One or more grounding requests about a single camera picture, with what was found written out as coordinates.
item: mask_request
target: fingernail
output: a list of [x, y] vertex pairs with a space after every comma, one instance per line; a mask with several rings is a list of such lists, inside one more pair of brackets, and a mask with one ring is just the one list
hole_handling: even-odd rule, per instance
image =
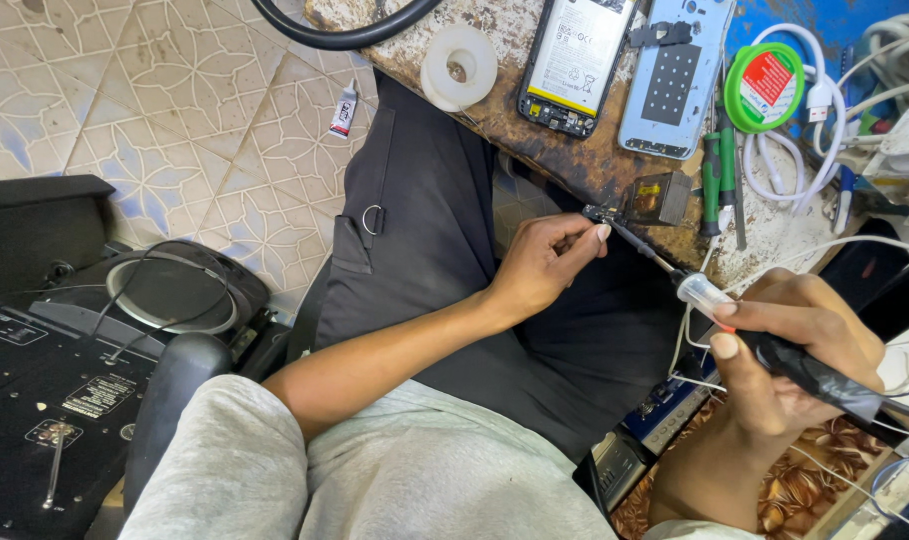
[[738, 340], [733, 334], [720, 331], [711, 336], [711, 350], [716, 357], [723, 361], [734, 359], [738, 353]]
[[597, 238], [604, 242], [611, 235], [611, 226], [607, 223], [597, 228]]
[[719, 317], [730, 317], [738, 311], [738, 303], [736, 301], [726, 301], [721, 305], [714, 308], [714, 314]]

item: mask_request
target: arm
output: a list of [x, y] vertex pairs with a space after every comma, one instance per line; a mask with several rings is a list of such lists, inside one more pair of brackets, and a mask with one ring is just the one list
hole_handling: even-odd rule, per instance
[[419, 371], [550, 305], [595, 257], [611, 227], [577, 214], [522, 222], [486, 289], [434, 313], [319, 350], [264, 382], [305, 441], [350, 418]]
[[[742, 299], [720, 306], [717, 320], [805, 345], [855, 381], [884, 389], [875, 372], [884, 344], [819, 277], [773, 270]], [[711, 345], [728, 400], [661, 459], [648, 522], [712, 521], [754, 533], [765, 474], [805, 429], [842, 411], [769, 374], [736, 335], [715, 334]]]

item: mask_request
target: green solder tape roll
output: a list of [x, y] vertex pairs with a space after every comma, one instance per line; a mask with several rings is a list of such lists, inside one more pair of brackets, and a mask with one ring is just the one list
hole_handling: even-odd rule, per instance
[[724, 106], [737, 129], [760, 134], [788, 121], [804, 88], [801, 56], [784, 43], [759, 43], [737, 51], [724, 84]]

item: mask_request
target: red label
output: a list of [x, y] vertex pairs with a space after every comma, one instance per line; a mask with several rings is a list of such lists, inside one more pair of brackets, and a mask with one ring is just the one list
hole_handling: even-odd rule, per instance
[[774, 105], [784, 92], [785, 87], [792, 80], [792, 72], [782, 65], [772, 53], [762, 53], [751, 60], [744, 69], [742, 77], [754, 92], [769, 105]]

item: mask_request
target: tiled floor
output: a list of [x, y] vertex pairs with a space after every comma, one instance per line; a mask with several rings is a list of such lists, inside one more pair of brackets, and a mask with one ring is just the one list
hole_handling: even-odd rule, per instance
[[[304, 0], [279, 0], [304, 23]], [[341, 88], [362, 99], [327, 135]], [[0, 180], [95, 174], [115, 235], [196, 240], [256, 272], [279, 320], [331, 250], [344, 169], [378, 104], [371, 66], [308, 49], [249, 0], [0, 0]], [[551, 202], [501, 173], [496, 237]]]

